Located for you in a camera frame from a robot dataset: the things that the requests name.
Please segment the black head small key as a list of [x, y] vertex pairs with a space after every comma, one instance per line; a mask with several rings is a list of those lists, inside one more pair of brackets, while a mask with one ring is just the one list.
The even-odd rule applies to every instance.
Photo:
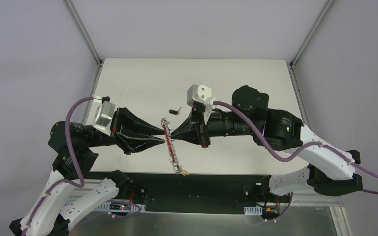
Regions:
[[182, 107], [179, 107], [178, 109], [174, 110], [174, 109], [169, 109], [168, 112], [170, 114], [173, 114], [173, 115], [179, 115], [180, 114], [180, 110], [182, 109]]

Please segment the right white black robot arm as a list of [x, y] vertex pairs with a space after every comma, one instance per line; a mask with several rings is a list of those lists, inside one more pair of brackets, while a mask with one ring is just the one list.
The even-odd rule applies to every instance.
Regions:
[[278, 196], [311, 189], [325, 196], [342, 196], [363, 189], [355, 172], [359, 152], [330, 146], [286, 110], [271, 109], [269, 95], [244, 85], [232, 94], [231, 103], [219, 102], [205, 85], [187, 91], [191, 107], [188, 118], [171, 133], [171, 138], [204, 148], [212, 137], [251, 136], [277, 160], [289, 162], [299, 157], [307, 166], [287, 174], [270, 175], [260, 187], [260, 196], [273, 201]]

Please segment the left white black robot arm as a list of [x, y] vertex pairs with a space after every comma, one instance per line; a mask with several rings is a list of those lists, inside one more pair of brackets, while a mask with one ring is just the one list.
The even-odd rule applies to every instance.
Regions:
[[163, 144], [163, 134], [161, 128], [146, 123], [129, 109], [111, 104], [99, 106], [90, 125], [57, 122], [48, 142], [57, 157], [47, 183], [28, 214], [10, 223], [10, 230], [17, 236], [66, 236], [104, 202], [131, 196], [131, 179], [114, 170], [102, 176], [97, 188], [66, 204], [72, 191], [84, 186], [98, 158], [93, 147], [115, 145], [131, 155]]

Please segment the red keyring holder with rings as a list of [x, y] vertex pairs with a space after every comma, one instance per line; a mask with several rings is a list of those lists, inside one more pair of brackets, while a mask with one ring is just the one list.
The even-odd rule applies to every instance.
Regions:
[[169, 129], [168, 125], [169, 125], [169, 122], [167, 121], [167, 119], [163, 118], [161, 120], [161, 126], [162, 126], [162, 128], [165, 132], [165, 140], [166, 140], [166, 144], [167, 144], [167, 147], [168, 147], [169, 160], [170, 160], [172, 167], [173, 167], [173, 170], [176, 174], [188, 176], [189, 173], [182, 168], [182, 166], [179, 163], [179, 160], [176, 156], [175, 147], [173, 145], [173, 141], [172, 141], [172, 138], [171, 138], [171, 133], [170, 133], [170, 129]]

